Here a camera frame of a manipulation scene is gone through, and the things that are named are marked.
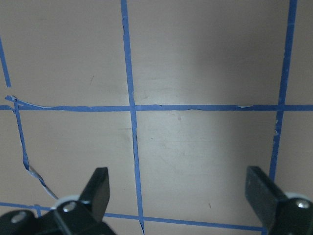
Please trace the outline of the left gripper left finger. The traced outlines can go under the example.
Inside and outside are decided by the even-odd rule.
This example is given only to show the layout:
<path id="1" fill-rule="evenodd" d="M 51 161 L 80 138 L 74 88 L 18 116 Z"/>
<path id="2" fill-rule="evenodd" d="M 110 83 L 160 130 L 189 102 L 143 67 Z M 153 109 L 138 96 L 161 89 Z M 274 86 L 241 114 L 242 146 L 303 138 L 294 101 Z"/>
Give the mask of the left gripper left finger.
<path id="1" fill-rule="evenodd" d="M 107 167 L 96 168 L 78 201 L 82 203 L 93 218 L 102 221 L 110 199 L 109 173 Z"/>

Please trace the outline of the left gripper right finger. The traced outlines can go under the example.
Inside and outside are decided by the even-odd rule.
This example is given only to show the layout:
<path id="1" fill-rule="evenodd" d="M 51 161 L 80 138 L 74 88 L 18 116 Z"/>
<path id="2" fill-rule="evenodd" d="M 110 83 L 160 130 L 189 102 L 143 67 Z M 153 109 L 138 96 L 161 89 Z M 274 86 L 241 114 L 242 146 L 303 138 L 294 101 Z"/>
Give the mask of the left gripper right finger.
<path id="1" fill-rule="evenodd" d="M 263 227 L 270 231 L 280 206 L 287 202 L 285 193 L 258 166 L 246 169 L 245 196 Z"/>

